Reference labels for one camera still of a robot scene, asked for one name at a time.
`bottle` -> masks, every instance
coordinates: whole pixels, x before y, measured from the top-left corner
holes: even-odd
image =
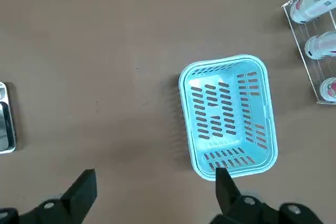
[[[290,8],[290,17],[303,24],[334,9],[336,0],[296,0]]]
[[[336,78],[324,80],[320,86],[321,96],[329,102],[336,102]]]
[[[305,53],[313,60],[320,60],[324,56],[336,56],[336,31],[309,38],[305,45]]]

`metal tray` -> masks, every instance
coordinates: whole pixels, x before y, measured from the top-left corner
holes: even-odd
[[[15,131],[6,85],[0,82],[0,154],[16,148]]]

